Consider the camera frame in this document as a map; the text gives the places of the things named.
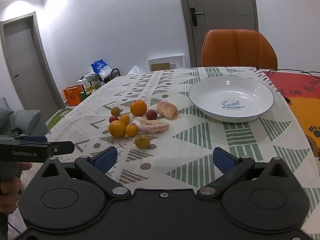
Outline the person's left hand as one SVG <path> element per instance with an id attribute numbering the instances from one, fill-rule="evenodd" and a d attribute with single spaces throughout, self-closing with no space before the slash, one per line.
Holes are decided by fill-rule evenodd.
<path id="1" fill-rule="evenodd" d="M 1 182 L 1 213 L 10 215 L 15 212 L 17 208 L 17 202 L 19 201 L 19 194 L 22 187 L 20 178 L 15 176 L 10 181 Z"/>

